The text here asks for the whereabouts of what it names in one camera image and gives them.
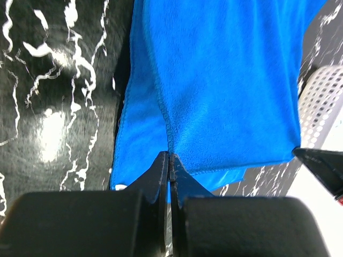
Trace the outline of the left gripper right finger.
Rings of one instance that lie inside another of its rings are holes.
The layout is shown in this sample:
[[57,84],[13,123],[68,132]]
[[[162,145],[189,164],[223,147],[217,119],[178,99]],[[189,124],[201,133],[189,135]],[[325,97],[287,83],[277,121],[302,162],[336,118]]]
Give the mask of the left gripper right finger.
[[189,198],[210,198],[214,195],[186,171],[176,154],[172,154],[169,158],[169,182],[173,256],[188,256],[187,200]]

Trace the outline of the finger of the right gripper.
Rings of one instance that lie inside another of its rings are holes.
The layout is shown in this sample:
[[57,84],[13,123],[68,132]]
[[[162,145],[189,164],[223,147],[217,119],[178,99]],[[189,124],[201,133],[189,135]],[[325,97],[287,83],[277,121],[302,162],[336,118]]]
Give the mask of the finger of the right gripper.
[[342,152],[297,147],[292,153],[342,206]]

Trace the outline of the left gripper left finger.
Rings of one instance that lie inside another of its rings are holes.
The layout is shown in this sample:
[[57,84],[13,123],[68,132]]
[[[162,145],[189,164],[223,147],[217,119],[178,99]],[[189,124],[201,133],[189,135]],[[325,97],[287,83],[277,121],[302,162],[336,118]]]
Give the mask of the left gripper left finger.
[[134,256],[165,256],[169,155],[160,152],[150,168],[130,186],[141,196]]

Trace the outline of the blue towel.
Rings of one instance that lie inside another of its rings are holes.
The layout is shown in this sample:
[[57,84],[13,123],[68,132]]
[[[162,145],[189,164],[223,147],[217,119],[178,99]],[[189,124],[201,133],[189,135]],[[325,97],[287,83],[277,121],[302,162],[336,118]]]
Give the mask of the blue towel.
[[301,144],[304,34],[324,1],[135,1],[110,188],[167,151],[209,191]]

